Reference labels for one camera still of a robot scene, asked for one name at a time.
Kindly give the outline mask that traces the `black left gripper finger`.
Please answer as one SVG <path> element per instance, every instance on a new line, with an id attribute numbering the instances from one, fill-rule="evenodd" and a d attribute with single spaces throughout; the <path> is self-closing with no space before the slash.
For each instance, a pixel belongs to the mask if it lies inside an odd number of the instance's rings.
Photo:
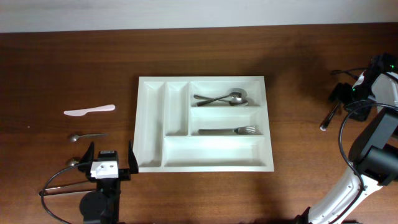
<path id="1" fill-rule="evenodd" d="M 133 145 L 132 141 L 129 141 L 129 149 L 128 149 L 128 163 L 129 163 L 129 172 L 130 174 L 138 174 L 139 173 L 139 166 L 137 163 L 137 159 L 133 152 Z"/>
<path id="2" fill-rule="evenodd" d="M 94 142 L 91 142 L 88 147 L 88 150 L 85 152 L 85 154 L 81 158 L 80 163 L 92 162 L 94 159 L 94 152 L 95 152 L 95 144 L 94 144 Z"/>

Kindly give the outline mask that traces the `metal fork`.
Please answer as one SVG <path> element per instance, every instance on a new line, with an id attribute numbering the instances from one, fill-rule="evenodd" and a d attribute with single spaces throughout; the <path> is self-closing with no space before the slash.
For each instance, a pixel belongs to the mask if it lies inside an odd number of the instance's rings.
<path id="1" fill-rule="evenodd" d="M 227 128 L 227 129 L 199 129 L 198 134 L 201 135 L 225 135 L 225 134 L 237 134 L 247 135 L 256 133 L 257 128 L 255 126 L 242 126 L 238 128 Z"/>
<path id="2" fill-rule="evenodd" d="M 333 119 L 335 113 L 338 111 L 338 109 L 340 108 L 340 102 L 338 102 L 334 108 L 327 114 L 327 116 L 325 117 L 325 119 L 321 122 L 320 124 L 320 130 L 321 131 L 326 131 L 331 120 Z"/>

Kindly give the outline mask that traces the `large metal spoon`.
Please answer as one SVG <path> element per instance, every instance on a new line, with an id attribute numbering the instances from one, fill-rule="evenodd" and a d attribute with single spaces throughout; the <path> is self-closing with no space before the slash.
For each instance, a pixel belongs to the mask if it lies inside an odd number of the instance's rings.
<path id="1" fill-rule="evenodd" d="M 205 105 L 208 105 L 210 103 L 213 103 L 213 102 L 216 102 L 216 101 L 220 101 L 220 100 L 223 100 L 223 99 L 226 99 L 226 98 L 230 98 L 230 100 L 232 100 L 233 98 L 246 99 L 246 97 L 247 97 L 247 93 L 246 93 L 245 90 L 243 90 L 241 88 L 232 88 L 232 89 L 227 91 L 226 95 L 218 96 L 216 98 L 211 98 L 210 100 L 199 101 L 198 103 L 196 103 L 196 105 L 197 106 L 205 106 Z"/>
<path id="2" fill-rule="evenodd" d="M 211 98 L 201 95 L 193 96 L 197 100 L 210 100 Z M 249 104 L 248 100 L 243 98 L 233 98 L 232 100 L 220 100 L 225 103 L 229 103 L 230 106 L 247 106 Z"/>

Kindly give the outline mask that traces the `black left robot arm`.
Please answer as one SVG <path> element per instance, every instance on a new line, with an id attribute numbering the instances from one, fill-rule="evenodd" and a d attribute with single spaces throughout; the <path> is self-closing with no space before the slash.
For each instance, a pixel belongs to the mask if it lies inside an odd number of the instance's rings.
<path id="1" fill-rule="evenodd" d="M 117 151 L 100 151 L 95 159 L 93 142 L 81 158 L 78 170 L 96 184 L 96 189 L 85 194 L 79 205 L 84 223 L 119 222 L 121 182 L 130 181 L 133 174 L 139 173 L 131 141 L 127 151 L 129 167 L 125 169 L 119 167 Z"/>

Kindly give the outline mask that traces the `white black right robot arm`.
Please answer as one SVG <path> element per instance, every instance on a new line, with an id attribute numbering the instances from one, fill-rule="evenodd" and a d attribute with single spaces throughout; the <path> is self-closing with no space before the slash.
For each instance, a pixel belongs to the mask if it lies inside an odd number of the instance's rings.
<path id="1" fill-rule="evenodd" d="M 397 137 L 397 57 L 389 53 L 375 55 L 360 71 L 355 84 L 335 86 L 329 101 L 336 106 L 320 125 L 322 131 L 326 130 L 338 108 L 347 112 L 338 133 L 338 146 L 348 168 L 328 195 L 297 215 L 294 223 L 344 223 L 364 199 L 397 180 L 397 148 L 388 143 Z M 346 154 L 346 123 L 349 119 L 366 121 L 372 108 L 377 109 L 376 117 Z"/>

